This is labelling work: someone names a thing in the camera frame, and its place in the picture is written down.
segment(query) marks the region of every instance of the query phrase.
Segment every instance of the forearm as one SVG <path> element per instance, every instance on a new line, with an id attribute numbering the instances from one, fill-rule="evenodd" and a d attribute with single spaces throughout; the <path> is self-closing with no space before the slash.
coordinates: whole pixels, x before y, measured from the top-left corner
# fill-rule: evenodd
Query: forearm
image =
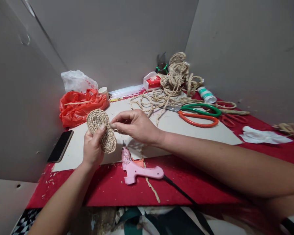
<path id="1" fill-rule="evenodd" d="M 81 208 L 95 168 L 82 163 L 51 197 L 29 231 L 31 234 L 66 234 Z"/>
<path id="2" fill-rule="evenodd" d="M 250 196 L 294 194 L 294 164 L 238 146 L 163 132 L 155 146 Z"/>

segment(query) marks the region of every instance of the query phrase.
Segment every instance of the hand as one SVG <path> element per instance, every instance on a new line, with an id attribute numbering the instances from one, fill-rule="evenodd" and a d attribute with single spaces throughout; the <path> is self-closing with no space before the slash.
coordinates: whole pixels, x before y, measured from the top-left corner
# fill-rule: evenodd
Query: hand
<path id="1" fill-rule="evenodd" d="M 84 164 L 91 167 L 97 167 L 102 162 L 104 152 L 101 150 L 100 138 L 105 133 L 105 130 L 105 124 L 102 124 L 94 135 L 90 132 L 90 130 L 87 130 L 84 136 Z"/>
<path id="2" fill-rule="evenodd" d="M 140 109 L 120 112 L 111 121 L 111 127 L 144 144 L 156 144 L 163 138 L 158 129 Z"/>

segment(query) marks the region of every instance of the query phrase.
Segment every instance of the paper cup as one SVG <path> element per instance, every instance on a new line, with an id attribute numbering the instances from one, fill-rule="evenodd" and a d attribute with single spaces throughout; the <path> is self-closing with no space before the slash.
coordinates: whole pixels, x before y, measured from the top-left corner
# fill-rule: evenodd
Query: paper cup
<path id="1" fill-rule="evenodd" d="M 108 88 L 106 88 L 106 87 L 102 87 L 102 88 L 100 88 L 100 89 L 98 90 L 98 93 L 99 93 L 100 95 L 106 95 L 107 100 L 109 99 Z"/>

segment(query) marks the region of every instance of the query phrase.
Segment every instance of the pink glue gun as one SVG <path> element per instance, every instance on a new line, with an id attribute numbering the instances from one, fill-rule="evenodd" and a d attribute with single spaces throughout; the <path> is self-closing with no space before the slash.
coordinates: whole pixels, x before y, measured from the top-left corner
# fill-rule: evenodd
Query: pink glue gun
<path id="1" fill-rule="evenodd" d="M 156 166 L 155 168 L 143 168 L 133 162 L 130 151 L 126 147 L 123 141 L 122 147 L 122 168 L 126 171 L 127 177 L 124 177 L 126 184 L 134 184 L 136 182 L 136 176 L 145 176 L 154 179 L 162 179 L 164 172 L 161 167 Z"/>

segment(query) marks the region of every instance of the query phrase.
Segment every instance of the white tissue paper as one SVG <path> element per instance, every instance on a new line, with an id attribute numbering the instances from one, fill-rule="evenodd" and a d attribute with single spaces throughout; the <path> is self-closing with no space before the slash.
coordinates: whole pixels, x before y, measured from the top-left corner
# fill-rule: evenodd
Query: white tissue paper
<path id="1" fill-rule="evenodd" d="M 269 143 L 269 144 L 284 144 L 292 142 L 291 139 L 286 138 L 282 135 L 278 135 L 271 131 L 259 131 L 255 130 L 249 126 L 243 127 L 243 135 L 240 135 L 243 140 L 247 143 Z"/>

